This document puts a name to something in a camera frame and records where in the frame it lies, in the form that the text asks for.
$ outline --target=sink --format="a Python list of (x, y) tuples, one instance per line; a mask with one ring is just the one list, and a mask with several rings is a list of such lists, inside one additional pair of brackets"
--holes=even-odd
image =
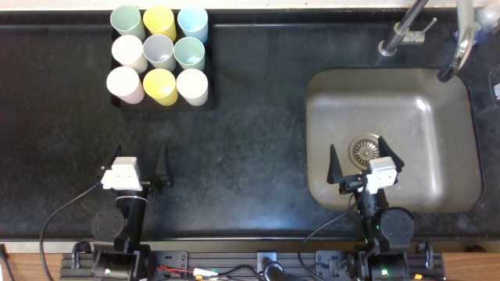
[(327, 183), (330, 145), (345, 175), (378, 157), (382, 136), (405, 162), (385, 190), (391, 206), (413, 212), (471, 209), (483, 191), (466, 85), (443, 84), (435, 69), (331, 69), (307, 87), (309, 189), (326, 208), (344, 210), (348, 195)]

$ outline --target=wooden surface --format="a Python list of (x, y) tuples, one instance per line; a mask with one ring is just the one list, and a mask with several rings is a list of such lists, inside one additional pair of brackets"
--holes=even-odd
[[(47, 254), (47, 263), (54, 280), (59, 280), (61, 254)], [(500, 280), (500, 254), (446, 253), (444, 254), (446, 280)], [(39, 254), (11, 254), (9, 263), (17, 281), (47, 280)], [(2, 262), (4, 281), (10, 281)]]

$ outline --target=plastic cup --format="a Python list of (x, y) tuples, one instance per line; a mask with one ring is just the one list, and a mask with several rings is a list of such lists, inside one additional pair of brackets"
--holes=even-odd
[(163, 34), (172, 41), (177, 37), (175, 19), (169, 7), (159, 5), (147, 9), (144, 13), (144, 25), (153, 35)]
[(166, 69), (154, 69), (144, 77), (144, 89), (160, 105), (173, 105), (179, 94), (175, 88), (175, 77)]
[(132, 5), (123, 5), (116, 8), (112, 11), (109, 20), (113, 28), (121, 35), (134, 35), (141, 41), (146, 38), (141, 13)]
[(173, 47), (173, 55), (183, 69), (205, 68), (205, 46), (196, 38), (180, 39)]
[(173, 57), (173, 43), (165, 35), (152, 35), (144, 41), (144, 56), (158, 69), (173, 71), (176, 63)]
[(184, 34), (205, 43), (209, 38), (209, 15), (202, 8), (182, 9), (177, 22)]
[(111, 70), (106, 79), (106, 86), (111, 94), (132, 105), (141, 102), (144, 98), (144, 90), (138, 73), (128, 66), (120, 66)]
[(186, 69), (177, 77), (177, 90), (190, 105), (204, 105), (209, 98), (209, 81), (202, 71)]
[(148, 60), (142, 54), (142, 42), (133, 35), (118, 37), (112, 44), (111, 54), (122, 66), (129, 66), (137, 73), (148, 68)]

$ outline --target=sink drain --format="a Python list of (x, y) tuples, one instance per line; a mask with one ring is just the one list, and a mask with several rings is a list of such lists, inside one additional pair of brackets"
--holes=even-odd
[(369, 160), (380, 158), (378, 136), (372, 133), (358, 136), (349, 146), (349, 155), (355, 165), (361, 169), (366, 169)]

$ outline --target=white wall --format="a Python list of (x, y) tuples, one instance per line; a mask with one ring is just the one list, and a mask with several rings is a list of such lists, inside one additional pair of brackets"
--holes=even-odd
[[(470, 0), (484, 6), (489, 0)], [(111, 10), (132, 4), (140, 9), (168, 5), (181, 9), (201, 5), (206, 9), (313, 9), (313, 8), (408, 8), (414, 0), (0, 0), (0, 10)], [(455, 0), (430, 0), (426, 7), (454, 7)]]

